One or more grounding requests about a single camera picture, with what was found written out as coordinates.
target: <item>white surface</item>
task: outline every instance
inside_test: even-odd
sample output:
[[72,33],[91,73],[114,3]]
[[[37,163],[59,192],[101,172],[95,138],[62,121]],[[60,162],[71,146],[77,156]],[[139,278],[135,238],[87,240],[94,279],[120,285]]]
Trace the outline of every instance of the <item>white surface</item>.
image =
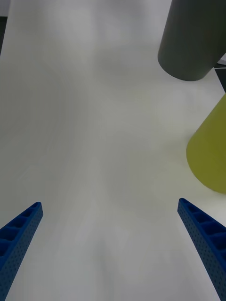
[[0,16],[7,17],[9,11],[10,0],[0,0]]
[[165,73],[170,0],[13,0],[0,58],[0,226],[44,218],[8,301],[216,301],[178,214],[226,225],[186,144],[223,95]]

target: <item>gray cylinder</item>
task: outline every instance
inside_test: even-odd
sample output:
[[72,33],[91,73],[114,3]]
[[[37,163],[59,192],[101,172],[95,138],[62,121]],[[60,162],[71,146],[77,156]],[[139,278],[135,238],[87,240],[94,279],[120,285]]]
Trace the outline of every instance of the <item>gray cylinder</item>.
[[202,79],[226,52],[226,0],[172,0],[158,61],[182,80]]

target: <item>yellow cylinder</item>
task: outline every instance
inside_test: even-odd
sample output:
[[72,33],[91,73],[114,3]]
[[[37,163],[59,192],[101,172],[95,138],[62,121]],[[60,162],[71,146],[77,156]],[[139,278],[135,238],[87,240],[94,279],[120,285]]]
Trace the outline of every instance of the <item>yellow cylinder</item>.
[[226,193],[226,94],[190,139],[186,155],[201,183]]

